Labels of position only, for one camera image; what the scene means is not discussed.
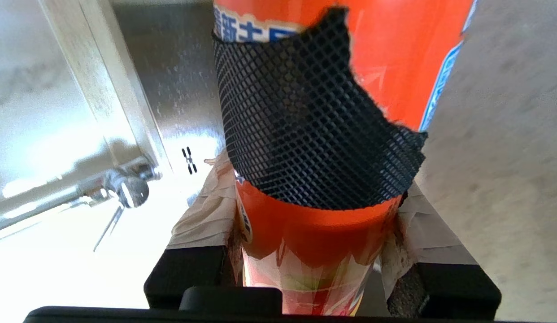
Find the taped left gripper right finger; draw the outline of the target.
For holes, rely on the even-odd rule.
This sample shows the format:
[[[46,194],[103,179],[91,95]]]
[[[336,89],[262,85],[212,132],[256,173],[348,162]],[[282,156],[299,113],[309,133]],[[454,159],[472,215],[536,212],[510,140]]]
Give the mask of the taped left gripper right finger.
[[[402,198],[381,255],[389,314],[409,319],[492,320],[500,289],[417,184]]]

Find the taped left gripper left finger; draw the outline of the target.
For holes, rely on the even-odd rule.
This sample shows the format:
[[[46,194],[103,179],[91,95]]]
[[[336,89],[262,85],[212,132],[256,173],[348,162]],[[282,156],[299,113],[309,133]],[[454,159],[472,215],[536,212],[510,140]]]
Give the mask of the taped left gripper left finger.
[[[152,309],[178,309],[194,286],[237,286],[241,281],[235,174],[227,155],[212,166],[194,202],[174,225],[166,249],[144,282]]]

